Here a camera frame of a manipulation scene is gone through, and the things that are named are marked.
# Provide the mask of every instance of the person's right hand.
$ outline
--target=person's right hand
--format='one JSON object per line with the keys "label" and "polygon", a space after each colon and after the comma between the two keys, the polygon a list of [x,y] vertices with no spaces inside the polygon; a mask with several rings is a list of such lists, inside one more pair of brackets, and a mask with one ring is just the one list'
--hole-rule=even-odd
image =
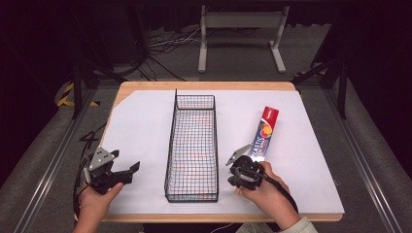
{"label": "person's right hand", "polygon": [[[290,192],[284,181],[272,172],[270,163],[263,161],[259,164],[267,176],[280,183],[287,192]],[[288,229],[300,221],[299,214],[294,210],[289,200],[266,180],[263,180],[256,190],[249,190],[243,186],[240,187],[240,190],[243,196],[253,201],[261,211],[273,218],[282,230]]]}

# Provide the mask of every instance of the table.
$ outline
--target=table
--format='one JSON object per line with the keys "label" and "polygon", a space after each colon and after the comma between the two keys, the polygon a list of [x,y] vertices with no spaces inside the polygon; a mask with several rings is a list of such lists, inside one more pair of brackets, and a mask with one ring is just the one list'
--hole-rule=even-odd
{"label": "table", "polygon": [[[220,173],[220,196],[217,203],[170,204],[164,197],[163,184],[168,148],[168,145],[165,144],[168,144],[172,116],[159,114],[156,109],[163,106],[162,102],[165,101],[168,102],[167,105],[173,105],[176,88],[178,94],[212,93],[216,96]],[[157,98],[143,100],[144,96],[151,96],[154,93]],[[277,155],[267,155],[266,160],[272,163],[276,173],[289,185],[300,214],[313,221],[337,221],[341,219],[344,210],[340,198],[303,103],[291,83],[127,82],[120,87],[119,94],[114,102],[114,109],[104,132],[101,147],[106,150],[120,150],[120,156],[115,159],[112,171],[126,170],[137,160],[141,161],[141,168],[134,174],[133,183],[126,185],[118,198],[112,203],[104,220],[145,223],[272,221],[254,203],[234,194],[234,188],[225,181],[229,176],[228,167],[224,167],[222,164],[225,163],[234,150],[244,146],[243,141],[245,141],[245,138],[246,141],[249,138],[252,141],[258,126],[258,119],[263,110],[261,106],[257,106],[258,111],[253,111],[252,107],[244,109],[244,111],[252,111],[253,116],[257,116],[256,122],[252,121],[248,127],[244,126],[246,125],[245,120],[250,121],[250,114],[246,112],[244,116],[236,119],[239,122],[238,125],[228,123],[230,120],[227,120],[227,114],[224,111],[226,108],[233,111],[231,113],[243,111],[242,109],[236,110],[236,108],[244,108],[241,103],[242,100],[237,95],[245,96],[248,93],[250,93],[250,97],[245,98],[248,101],[254,101],[256,99],[254,95],[276,96],[276,100],[272,100],[273,98],[270,97],[267,104],[271,107],[279,107],[280,110],[268,152],[268,154],[274,153]],[[230,105],[224,102],[224,98],[232,98]],[[153,111],[150,114],[151,117],[147,117],[142,113],[142,110],[145,109],[143,106],[151,106],[152,110],[148,110]],[[126,114],[123,112],[124,109],[131,112]],[[164,129],[167,132],[165,137],[161,137],[161,134],[156,133],[158,127],[166,127]],[[234,129],[236,129],[236,134],[228,134]],[[301,134],[305,135],[305,138],[294,137],[294,133],[292,133],[294,130],[303,130]],[[296,140],[301,142],[299,147],[293,145]],[[298,158],[294,157],[297,152],[300,153]],[[308,163],[312,164],[308,166],[309,170],[305,171],[304,167]],[[291,172],[291,166],[296,168],[296,172]],[[308,172],[312,173],[310,185],[307,182],[306,173]]]}

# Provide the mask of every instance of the gray floor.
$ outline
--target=gray floor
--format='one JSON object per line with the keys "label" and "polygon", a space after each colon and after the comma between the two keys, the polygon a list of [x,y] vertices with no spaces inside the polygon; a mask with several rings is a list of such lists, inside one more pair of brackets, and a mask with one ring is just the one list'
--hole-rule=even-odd
{"label": "gray floor", "polygon": [[[273,35],[260,29],[250,36],[234,31],[217,31],[208,41],[208,63],[204,74],[197,72],[199,44],[192,42],[170,53],[154,56],[165,67],[188,81],[290,81],[293,75],[309,69],[328,26],[311,26],[285,29],[280,46],[287,73],[279,74],[268,48],[267,41]],[[160,66],[148,60],[159,81],[176,81]],[[143,68],[150,74],[149,67]],[[126,77],[133,81],[145,81],[135,72]],[[328,93],[321,90],[314,78],[297,86],[302,91],[303,103],[311,120],[327,165],[337,186],[345,215],[338,222],[315,222],[320,232],[412,232],[411,180],[397,163],[393,153],[364,109],[353,87],[349,84],[347,96],[347,120],[361,148],[367,164],[379,184],[386,201],[399,224],[391,231],[382,220],[382,213],[371,198],[370,186],[356,163],[355,152],[329,104]],[[72,186],[84,142],[79,139],[106,122],[118,85],[102,82],[93,100],[99,107],[89,107],[74,132],[73,139],[63,154],[61,166],[52,183],[46,189],[46,198],[40,202],[26,232],[70,232],[73,227]],[[73,108],[60,107],[58,113],[39,134],[14,172],[0,189],[0,232],[13,232],[23,216],[30,199],[42,181],[61,140],[65,136],[73,114]],[[139,232],[140,224],[102,223],[99,232]]]}

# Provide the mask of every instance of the wire mesh basket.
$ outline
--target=wire mesh basket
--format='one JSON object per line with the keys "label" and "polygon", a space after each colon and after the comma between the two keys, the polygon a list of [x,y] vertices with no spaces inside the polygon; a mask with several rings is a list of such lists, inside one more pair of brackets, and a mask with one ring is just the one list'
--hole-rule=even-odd
{"label": "wire mesh basket", "polygon": [[218,201],[215,96],[175,94],[164,191],[169,202]]}

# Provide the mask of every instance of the fruit image on box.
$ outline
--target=fruit image on box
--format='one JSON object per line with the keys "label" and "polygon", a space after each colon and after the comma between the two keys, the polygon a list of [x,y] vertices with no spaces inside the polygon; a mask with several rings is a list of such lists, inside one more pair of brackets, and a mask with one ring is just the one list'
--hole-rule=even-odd
{"label": "fruit image on box", "polygon": [[278,118],[279,110],[264,107],[260,122],[257,127],[257,134],[249,156],[253,161],[264,161],[266,152],[269,147],[270,139],[275,128],[276,119]]}

